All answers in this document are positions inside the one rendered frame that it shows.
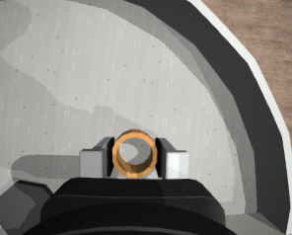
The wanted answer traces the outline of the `bronze bushing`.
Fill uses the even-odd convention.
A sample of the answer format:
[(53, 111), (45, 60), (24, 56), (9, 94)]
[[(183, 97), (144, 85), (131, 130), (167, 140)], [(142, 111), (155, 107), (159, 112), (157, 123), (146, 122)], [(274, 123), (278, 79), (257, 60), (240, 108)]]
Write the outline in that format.
[[(119, 154), (119, 144), (130, 137), (140, 137), (146, 140), (151, 145), (151, 153), (148, 159), (138, 165), (131, 165), (126, 163)], [(155, 167), (157, 163), (157, 148), (150, 137), (150, 135), (142, 131), (140, 129), (130, 129), (125, 131), (115, 142), (113, 149), (112, 149), (112, 162), (114, 167), (118, 170), (118, 172), (128, 178), (140, 178), (149, 174)]]

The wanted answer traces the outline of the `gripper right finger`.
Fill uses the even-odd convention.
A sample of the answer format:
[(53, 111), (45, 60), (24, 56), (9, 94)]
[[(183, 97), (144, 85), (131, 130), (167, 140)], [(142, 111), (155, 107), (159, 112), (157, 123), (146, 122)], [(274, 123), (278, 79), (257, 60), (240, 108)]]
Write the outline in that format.
[(189, 153), (185, 150), (177, 150), (163, 137), (156, 137), (155, 145), (157, 148), (157, 163), (155, 168), (158, 178), (188, 179)]

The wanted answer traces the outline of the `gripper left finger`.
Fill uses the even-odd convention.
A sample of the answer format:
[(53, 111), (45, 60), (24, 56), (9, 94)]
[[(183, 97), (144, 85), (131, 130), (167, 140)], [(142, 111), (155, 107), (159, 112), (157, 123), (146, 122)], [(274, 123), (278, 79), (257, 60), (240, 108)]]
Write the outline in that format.
[(105, 137), (92, 149), (82, 149), (79, 152), (80, 178), (110, 177), (114, 166), (113, 146), (114, 137)]

